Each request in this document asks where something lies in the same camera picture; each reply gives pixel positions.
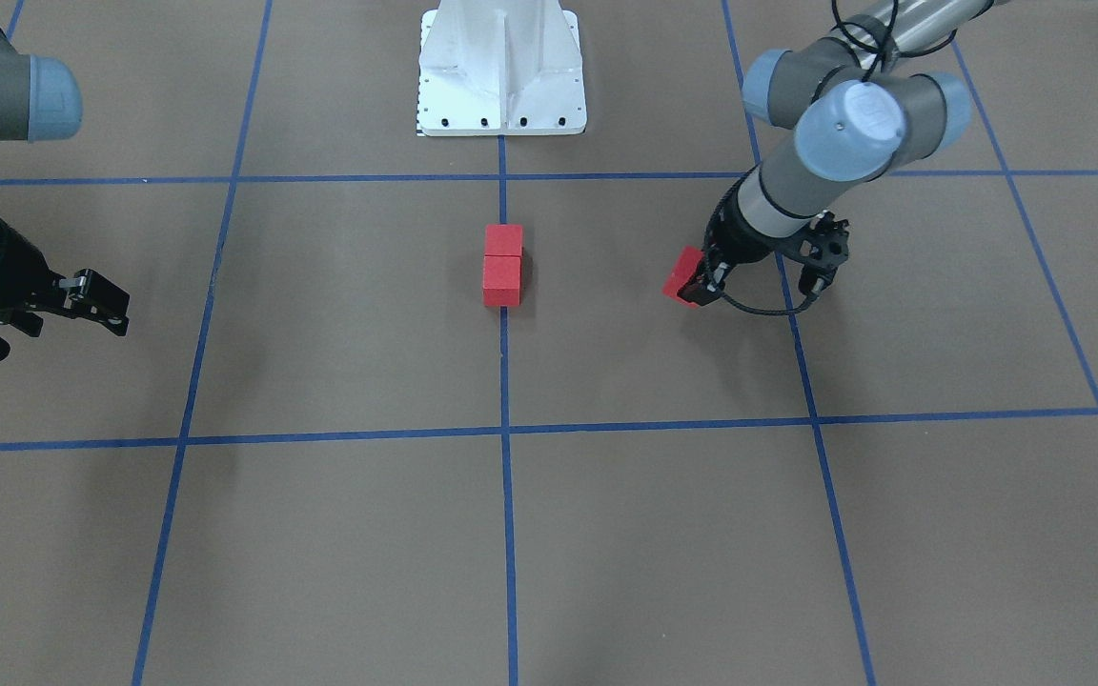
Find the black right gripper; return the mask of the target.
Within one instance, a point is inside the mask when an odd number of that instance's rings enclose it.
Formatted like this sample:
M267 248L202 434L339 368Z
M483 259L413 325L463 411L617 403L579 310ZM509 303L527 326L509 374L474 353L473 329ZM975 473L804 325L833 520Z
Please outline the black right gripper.
M40 337L44 326L40 313L59 312L68 318L96 322L116 337L125 337L130 303L125 290L96 270L85 269L58 279L40 249L0 220L0 324ZM10 353L10 344L0 337L0 361Z

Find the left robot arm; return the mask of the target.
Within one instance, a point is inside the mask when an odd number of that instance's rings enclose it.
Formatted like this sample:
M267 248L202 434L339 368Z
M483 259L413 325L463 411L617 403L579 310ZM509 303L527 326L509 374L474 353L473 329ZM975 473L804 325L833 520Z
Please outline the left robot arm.
M789 139L728 188L701 247L681 252L666 296L688 307L727 300L740 265L797 262L799 310L848 260L848 222L832 204L859 184L928 159L967 130L972 97L953 74L897 77L901 61L942 50L990 1L879 1L802 50L768 50L746 70L746 113Z

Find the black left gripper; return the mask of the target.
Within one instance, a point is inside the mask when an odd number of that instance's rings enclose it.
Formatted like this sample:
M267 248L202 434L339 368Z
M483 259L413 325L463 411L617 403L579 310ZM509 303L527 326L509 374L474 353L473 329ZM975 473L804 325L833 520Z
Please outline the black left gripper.
M803 228L802 218L781 213L763 195L762 187L751 187L751 200L746 204L741 203L741 192L740 185L729 187L706 222L696 281L682 291L684 299L696 301L699 307L720 299L722 270L765 259L778 241Z

